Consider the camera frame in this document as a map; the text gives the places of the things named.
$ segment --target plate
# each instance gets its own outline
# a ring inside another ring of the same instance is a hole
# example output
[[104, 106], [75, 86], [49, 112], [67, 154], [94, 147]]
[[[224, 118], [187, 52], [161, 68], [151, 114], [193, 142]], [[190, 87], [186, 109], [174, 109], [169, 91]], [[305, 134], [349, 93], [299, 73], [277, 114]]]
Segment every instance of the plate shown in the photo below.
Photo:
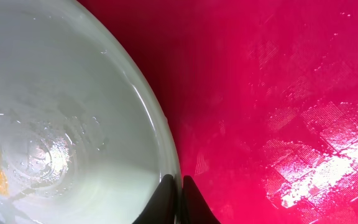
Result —
[[75, 1], [0, 0], [0, 223], [132, 223], [180, 169], [118, 41]]

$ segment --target red plastic sheet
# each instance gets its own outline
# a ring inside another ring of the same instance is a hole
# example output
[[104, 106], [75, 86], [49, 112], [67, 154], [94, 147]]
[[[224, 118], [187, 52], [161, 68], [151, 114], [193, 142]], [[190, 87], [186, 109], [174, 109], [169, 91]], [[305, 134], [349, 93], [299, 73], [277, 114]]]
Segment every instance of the red plastic sheet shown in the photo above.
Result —
[[358, 223], [358, 1], [80, 2], [222, 223]]

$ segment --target white plate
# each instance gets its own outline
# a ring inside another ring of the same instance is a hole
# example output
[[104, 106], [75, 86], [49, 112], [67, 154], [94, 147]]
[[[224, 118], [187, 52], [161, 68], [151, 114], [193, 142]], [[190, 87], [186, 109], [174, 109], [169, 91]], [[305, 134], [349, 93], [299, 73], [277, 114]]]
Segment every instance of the white plate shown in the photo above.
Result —
[[180, 177], [152, 90], [74, 1], [0, 0], [0, 153], [8, 224], [132, 223]]

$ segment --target red surface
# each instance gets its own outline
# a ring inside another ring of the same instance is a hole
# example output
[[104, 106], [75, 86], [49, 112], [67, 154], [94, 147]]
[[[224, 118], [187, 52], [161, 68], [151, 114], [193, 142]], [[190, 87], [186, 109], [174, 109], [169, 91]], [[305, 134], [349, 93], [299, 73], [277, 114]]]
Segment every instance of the red surface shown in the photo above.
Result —
[[80, 2], [222, 223], [358, 223], [358, 1]]

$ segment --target glossy white surface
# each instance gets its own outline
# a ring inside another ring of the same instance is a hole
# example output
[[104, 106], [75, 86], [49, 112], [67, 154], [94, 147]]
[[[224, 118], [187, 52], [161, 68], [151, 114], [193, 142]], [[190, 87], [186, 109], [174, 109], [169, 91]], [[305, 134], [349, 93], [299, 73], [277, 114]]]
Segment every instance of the glossy white surface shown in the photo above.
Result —
[[148, 84], [74, 1], [0, 0], [0, 151], [1, 223], [132, 223], [180, 177]]

